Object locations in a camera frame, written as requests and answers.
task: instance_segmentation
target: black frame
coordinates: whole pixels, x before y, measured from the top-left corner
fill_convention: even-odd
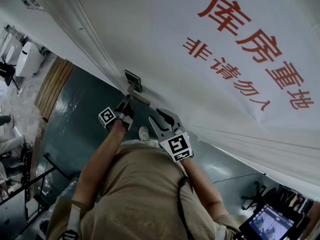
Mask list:
[[[296,235],[297,227],[300,225],[300,222],[302,221],[304,216],[289,207],[279,205],[278,203],[275,203],[275,202],[267,202],[263,205],[263,207],[261,207],[261,209],[263,209],[265,205],[271,206],[272,208],[280,212],[282,215],[284,215],[288,219],[294,221],[293,226],[283,235],[282,238],[280,238],[280,240],[283,240],[286,237],[289,237],[290,240],[298,239],[300,235]],[[241,231],[241,233],[248,240],[261,240],[260,236],[249,225],[249,222],[253,220],[253,218],[257,215],[257,213],[261,211],[261,209],[256,211],[245,223],[243,223],[239,227],[239,230]]]

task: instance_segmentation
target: white banner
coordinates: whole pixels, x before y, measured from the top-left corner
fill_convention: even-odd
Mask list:
[[[152,2],[150,45],[263,125],[320,128],[319,40],[293,1]]]

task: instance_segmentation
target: black strap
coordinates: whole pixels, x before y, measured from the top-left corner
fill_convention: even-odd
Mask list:
[[[186,184],[187,181],[190,184],[189,178],[187,176],[184,176],[178,183],[178,213],[179,213],[179,216],[180,216],[180,218],[182,220],[182,223],[183,223],[183,226],[185,228],[186,234],[188,236],[188,240],[195,240],[194,236],[191,234],[191,232],[190,232],[190,230],[188,228],[188,225],[187,225],[187,222],[186,222],[186,218],[185,218],[184,208],[182,206],[181,197],[180,197],[181,188]]]

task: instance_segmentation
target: hand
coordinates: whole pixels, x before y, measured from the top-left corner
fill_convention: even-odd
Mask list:
[[[113,126],[112,126],[112,131],[116,131],[122,134],[127,133],[127,128],[122,125],[122,120],[116,119],[114,120]]]

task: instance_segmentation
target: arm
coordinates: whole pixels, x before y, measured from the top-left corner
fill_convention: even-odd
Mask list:
[[[2,187],[2,189],[3,189],[3,190],[8,194],[8,196],[9,196],[8,187],[7,187],[6,182],[1,183],[1,187]]]
[[[206,173],[197,165],[193,158],[181,161],[189,180],[197,194],[201,204],[206,209],[212,220],[229,214],[226,210],[221,194],[208,178]]]
[[[115,120],[110,134],[82,169],[72,200],[93,207],[109,165],[126,132],[122,121]]]

